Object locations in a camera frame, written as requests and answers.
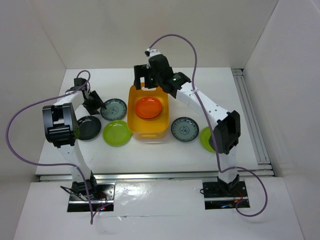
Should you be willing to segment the orange plate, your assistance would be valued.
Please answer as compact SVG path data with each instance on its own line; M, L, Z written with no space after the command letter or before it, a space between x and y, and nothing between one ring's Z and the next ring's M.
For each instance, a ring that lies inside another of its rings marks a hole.
M135 113L144 119L152 119L157 117L163 109L163 105L156 97L142 97L135 104Z

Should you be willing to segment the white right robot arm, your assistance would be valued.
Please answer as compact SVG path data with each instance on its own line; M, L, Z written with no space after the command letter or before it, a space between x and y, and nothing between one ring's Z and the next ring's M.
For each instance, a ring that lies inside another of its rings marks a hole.
M161 88L173 98L185 103L198 114L203 114L211 131L211 143L216 153L218 190L230 196L240 176L236 167L236 150L241 136L240 114L219 106L195 86L195 78L174 72L166 56L157 49L147 49L147 63L135 65L133 85L136 90Z

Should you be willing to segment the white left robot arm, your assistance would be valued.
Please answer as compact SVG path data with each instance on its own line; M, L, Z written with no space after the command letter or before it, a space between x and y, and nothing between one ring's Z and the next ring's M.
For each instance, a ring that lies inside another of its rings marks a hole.
M99 187L87 166L81 153L78 139L81 136L80 127L75 114L75 109L84 106L89 115L98 114L98 109L103 102L97 92L84 89L73 92L76 88L70 88L67 96L61 98L53 105L42 108L43 125L46 140L52 143L62 154L71 168L72 192L82 195L88 200L97 197Z

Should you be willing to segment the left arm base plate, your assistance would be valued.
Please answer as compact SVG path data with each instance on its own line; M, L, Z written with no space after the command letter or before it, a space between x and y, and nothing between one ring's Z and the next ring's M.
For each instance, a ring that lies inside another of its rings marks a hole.
M86 196L80 193L74 193L70 188L65 187L64 189L69 193L68 213L90 212L90 206ZM97 185L97 194L90 196L94 213L114 211L115 190L115 183Z

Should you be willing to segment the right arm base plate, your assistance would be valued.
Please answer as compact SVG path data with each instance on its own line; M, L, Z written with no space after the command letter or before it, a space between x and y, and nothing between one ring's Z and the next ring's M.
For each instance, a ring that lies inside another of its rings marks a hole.
M229 192L224 193L216 181L203 182L202 189L199 191L204 197L205 210L249 208L247 187L244 181L239 181Z

